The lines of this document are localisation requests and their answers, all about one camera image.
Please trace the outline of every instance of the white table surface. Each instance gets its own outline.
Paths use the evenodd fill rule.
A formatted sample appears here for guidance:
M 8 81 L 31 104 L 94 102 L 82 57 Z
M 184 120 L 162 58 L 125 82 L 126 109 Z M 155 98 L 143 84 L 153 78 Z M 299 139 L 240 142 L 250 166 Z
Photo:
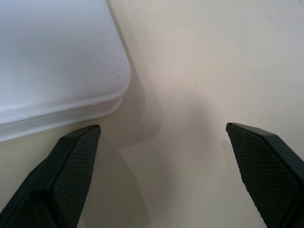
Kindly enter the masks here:
M 274 132 L 304 158 L 304 6 L 282 2 L 110 0 L 133 71 L 122 106 L 0 143 L 0 207 L 60 136 L 100 124 L 87 228 L 265 228 L 225 126 Z

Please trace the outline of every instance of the white plastic box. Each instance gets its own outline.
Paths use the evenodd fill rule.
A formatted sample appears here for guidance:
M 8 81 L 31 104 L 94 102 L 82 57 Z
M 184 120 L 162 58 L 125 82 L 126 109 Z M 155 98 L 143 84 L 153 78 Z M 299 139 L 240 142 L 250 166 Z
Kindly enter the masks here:
M 0 1 L 0 141 L 110 114 L 130 76 L 105 0 Z

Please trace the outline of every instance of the container lid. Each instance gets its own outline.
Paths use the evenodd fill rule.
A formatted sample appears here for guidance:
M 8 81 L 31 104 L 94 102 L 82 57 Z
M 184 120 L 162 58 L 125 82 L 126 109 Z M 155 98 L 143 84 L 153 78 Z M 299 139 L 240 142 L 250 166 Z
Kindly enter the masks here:
M 104 0 L 2 0 L 0 29 L 0 141 L 119 105 L 131 72 Z

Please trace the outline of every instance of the white plastic container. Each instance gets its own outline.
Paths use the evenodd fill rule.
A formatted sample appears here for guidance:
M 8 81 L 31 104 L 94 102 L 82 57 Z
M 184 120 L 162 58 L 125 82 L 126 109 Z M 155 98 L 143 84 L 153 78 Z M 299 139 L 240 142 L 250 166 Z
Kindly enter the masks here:
M 130 76 L 105 0 L 0 1 L 0 141 L 110 114 Z

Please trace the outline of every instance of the textured rubber pad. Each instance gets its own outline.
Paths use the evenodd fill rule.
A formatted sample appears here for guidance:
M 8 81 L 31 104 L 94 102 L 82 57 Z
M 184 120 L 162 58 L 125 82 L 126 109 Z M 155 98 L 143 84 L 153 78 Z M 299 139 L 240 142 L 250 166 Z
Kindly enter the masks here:
M 268 228 L 278 228 L 299 195 L 300 184 L 258 136 L 227 126 L 233 151 L 255 206 Z
M 78 140 L 52 186 L 52 203 L 67 228 L 78 225 L 91 184 L 98 138 L 96 128 Z

